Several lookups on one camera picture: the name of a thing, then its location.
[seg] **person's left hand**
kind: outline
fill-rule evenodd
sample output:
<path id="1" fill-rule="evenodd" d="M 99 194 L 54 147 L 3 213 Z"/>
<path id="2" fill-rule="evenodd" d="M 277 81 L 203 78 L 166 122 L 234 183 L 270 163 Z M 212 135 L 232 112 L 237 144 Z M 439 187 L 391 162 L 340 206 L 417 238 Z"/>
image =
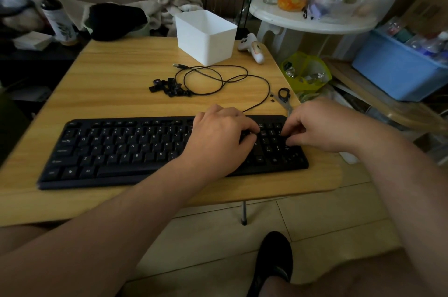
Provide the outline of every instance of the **person's left hand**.
<path id="1" fill-rule="evenodd" d="M 251 133 L 240 142 L 241 132 Z M 248 156 L 260 128 L 234 107 L 213 105 L 200 112 L 193 121 L 193 131 L 179 157 L 207 182 L 235 171 Z"/>

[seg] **scissors blade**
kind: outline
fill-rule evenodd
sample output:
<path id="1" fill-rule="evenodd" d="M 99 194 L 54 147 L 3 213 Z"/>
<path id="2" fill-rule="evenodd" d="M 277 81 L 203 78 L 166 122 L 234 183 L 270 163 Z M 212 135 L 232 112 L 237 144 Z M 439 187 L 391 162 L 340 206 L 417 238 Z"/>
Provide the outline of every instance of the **scissors blade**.
<path id="1" fill-rule="evenodd" d="M 286 111 L 287 111 L 287 113 L 288 113 L 288 116 L 290 116 L 291 113 L 293 112 L 293 108 L 292 108 L 292 106 L 290 105 L 289 101 L 287 101 L 287 102 L 283 102 L 277 95 L 275 95 L 275 94 L 272 93 L 272 92 L 271 92 L 271 96 L 273 96 L 274 99 L 277 100 L 277 102 L 278 102 L 280 105 L 282 105 L 282 106 L 286 109 Z"/>

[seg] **spacebar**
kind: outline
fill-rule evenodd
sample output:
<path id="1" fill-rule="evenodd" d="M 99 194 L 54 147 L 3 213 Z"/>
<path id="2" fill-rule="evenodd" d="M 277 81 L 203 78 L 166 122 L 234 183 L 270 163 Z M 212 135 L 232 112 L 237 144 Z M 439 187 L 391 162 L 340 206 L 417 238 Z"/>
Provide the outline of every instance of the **spacebar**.
<path id="1" fill-rule="evenodd" d="M 160 169 L 165 163 L 142 163 L 100 166 L 97 177 L 134 176 L 137 174 L 149 174 Z"/>

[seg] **slipper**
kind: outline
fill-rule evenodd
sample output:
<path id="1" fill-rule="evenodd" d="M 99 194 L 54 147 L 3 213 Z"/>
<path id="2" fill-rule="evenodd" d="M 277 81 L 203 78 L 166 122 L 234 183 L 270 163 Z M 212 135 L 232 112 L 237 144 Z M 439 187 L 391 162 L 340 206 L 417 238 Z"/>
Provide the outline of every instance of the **slipper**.
<path id="1" fill-rule="evenodd" d="M 288 239 L 280 232 L 269 232 L 258 251 L 254 279 L 247 297 L 258 297 L 268 277 L 277 276 L 289 283 L 292 274 L 293 251 Z"/>

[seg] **white plastic box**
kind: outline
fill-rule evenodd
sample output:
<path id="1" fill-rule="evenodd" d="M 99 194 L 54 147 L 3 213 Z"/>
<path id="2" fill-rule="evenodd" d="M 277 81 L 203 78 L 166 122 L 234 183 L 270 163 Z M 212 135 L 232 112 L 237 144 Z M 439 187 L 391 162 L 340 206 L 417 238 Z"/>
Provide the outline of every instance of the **white plastic box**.
<path id="1" fill-rule="evenodd" d="M 209 12 L 195 10 L 176 16 L 177 44 L 204 66 L 232 56 L 237 26 Z"/>

